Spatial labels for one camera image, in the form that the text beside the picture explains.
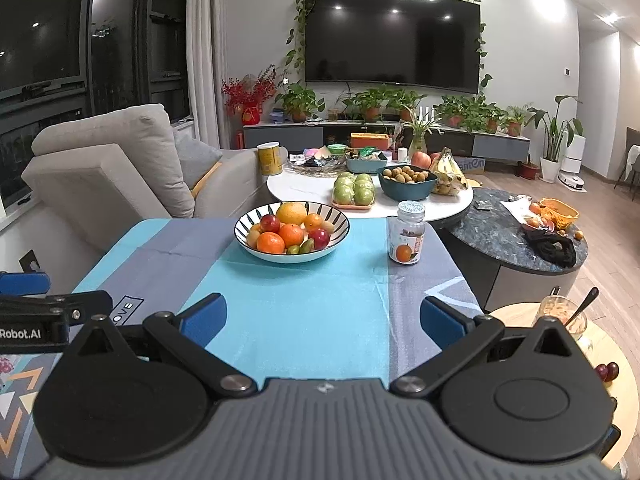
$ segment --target wall outlet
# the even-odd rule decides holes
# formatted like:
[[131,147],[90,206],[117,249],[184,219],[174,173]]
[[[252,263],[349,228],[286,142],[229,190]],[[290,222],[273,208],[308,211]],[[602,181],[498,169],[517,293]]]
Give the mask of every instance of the wall outlet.
[[40,264],[33,249],[20,258],[20,266],[23,272],[40,272]]

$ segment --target yellow pillow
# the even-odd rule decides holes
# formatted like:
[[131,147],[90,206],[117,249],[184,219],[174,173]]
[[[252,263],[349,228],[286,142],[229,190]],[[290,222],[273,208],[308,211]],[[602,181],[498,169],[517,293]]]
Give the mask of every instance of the yellow pillow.
[[219,168],[220,166],[222,166],[222,162],[216,162],[213,167],[207,171],[207,173],[205,173],[205,175],[196,183],[195,186],[193,186],[193,189],[191,190],[191,195],[196,198],[198,196],[198,193],[200,192],[200,190],[204,187],[204,185],[207,183],[207,179],[213,175],[213,172],[217,170],[217,168]]

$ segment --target cushion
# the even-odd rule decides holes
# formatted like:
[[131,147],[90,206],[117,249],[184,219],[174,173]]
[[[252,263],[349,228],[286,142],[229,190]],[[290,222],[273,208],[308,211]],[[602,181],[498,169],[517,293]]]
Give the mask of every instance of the cushion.
[[54,124],[33,140],[35,155],[117,144],[174,218],[191,218],[195,202],[182,177],[174,131],[161,104],[133,106]]
[[209,179],[209,177],[213,175],[213,172],[216,171],[220,166],[222,166],[222,162],[216,162],[213,165],[213,168],[207,171],[207,173],[204,174],[204,176],[198,181],[198,183],[195,186],[193,186],[193,189],[191,190],[191,195],[193,195],[194,198],[198,197],[198,193],[207,183],[207,180]]
[[186,132],[174,129],[175,149],[182,168],[182,177],[189,187],[194,186],[222,158],[222,152]]

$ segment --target striped bowl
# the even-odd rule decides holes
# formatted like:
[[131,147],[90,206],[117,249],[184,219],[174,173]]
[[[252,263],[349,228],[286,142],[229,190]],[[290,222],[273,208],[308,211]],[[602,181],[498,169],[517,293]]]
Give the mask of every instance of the striped bowl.
[[338,244],[347,237],[347,234],[349,234],[349,219],[341,211],[330,205],[319,204],[317,202],[302,203],[309,213],[318,213],[323,219],[332,222],[335,226],[331,240],[329,240],[329,244],[324,249],[307,254],[267,254],[256,251],[246,244],[246,236],[249,234],[251,226],[260,222],[260,219],[265,215],[275,215],[282,202],[274,202],[273,204],[260,206],[242,216],[242,218],[236,222],[236,228],[234,230],[238,242],[240,242],[240,245],[242,245],[248,253],[267,262],[276,264],[299,264],[327,256],[327,254],[331,253]]

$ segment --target white cup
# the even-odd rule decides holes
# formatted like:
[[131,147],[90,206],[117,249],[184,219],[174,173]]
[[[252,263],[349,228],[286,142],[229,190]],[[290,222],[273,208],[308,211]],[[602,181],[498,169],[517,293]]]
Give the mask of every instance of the white cup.
[[408,155],[409,153],[406,148],[398,148],[398,162],[406,162]]

